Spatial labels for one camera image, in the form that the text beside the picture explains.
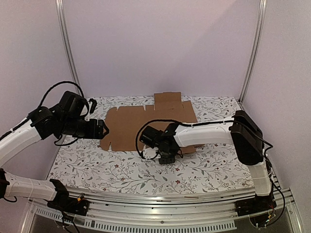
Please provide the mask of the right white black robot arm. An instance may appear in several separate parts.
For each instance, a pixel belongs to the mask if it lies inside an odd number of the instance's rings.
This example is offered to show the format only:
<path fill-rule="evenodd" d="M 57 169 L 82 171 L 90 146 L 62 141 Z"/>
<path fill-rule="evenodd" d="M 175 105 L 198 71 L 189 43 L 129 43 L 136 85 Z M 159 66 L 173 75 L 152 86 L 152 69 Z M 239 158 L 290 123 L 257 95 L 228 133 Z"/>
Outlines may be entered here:
<path fill-rule="evenodd" d="M 155 120 L 145 123 L 137 132 L 135 142 L 155 149 L 160 164 L 175 162 L 182 148 L 203 144 L 224 143 L 234 145 L 240 163 L 248 167 L 255 187 L 255 196 L 235 202 L 239 216 L 254 214 L 276 208 L 272 164 L 266 152 L 273 146 L 263 139 L 263 133 L 243 110 L 221 120 L 200 123 L 183 123 L 167 119 L 165 130 L 150 126 Z"/>

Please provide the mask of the brown cardboard box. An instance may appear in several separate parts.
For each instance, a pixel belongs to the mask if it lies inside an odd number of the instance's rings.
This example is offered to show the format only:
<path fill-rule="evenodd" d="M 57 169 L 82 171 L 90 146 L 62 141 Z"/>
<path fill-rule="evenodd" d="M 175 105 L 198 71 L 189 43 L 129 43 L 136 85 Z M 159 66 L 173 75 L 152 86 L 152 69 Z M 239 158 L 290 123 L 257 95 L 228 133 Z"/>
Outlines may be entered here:
<path fill-rule="evenodd" d="M 180 92 L 154 94 L 154 104 L 114 106 L 107 111 L 105 123 L 109 134 L 100 141 L 103 150 L 135 151 L 135 138 L 139 129 L 153 119 L 173 119 L 183 123 L 196 123 L 191 101 L 182 101 Z"/>

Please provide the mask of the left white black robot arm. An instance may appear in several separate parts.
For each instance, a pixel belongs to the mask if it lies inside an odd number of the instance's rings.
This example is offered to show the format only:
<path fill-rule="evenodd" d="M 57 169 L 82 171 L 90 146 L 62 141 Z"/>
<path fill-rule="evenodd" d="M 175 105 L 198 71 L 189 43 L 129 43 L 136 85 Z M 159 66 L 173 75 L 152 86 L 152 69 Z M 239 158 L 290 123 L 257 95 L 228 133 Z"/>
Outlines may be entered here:
<path fill-rule="evenodd" d="M 60 102 L 48 108 L 42 105 L 30 112 L 17 126 L 0 138 L 0 164 L 4 165 L 27 147 L 51 135 L 76 139 L 103 139 L 109 128 L 103 120 L 87 118 L 96 108 L 94 99 L 66 91 Z M 59 180 L 34 180 L 0 171 L 0 197 L 25 197 L 53 201 L 62 211 L 72 207 L 72 200 Z"/>

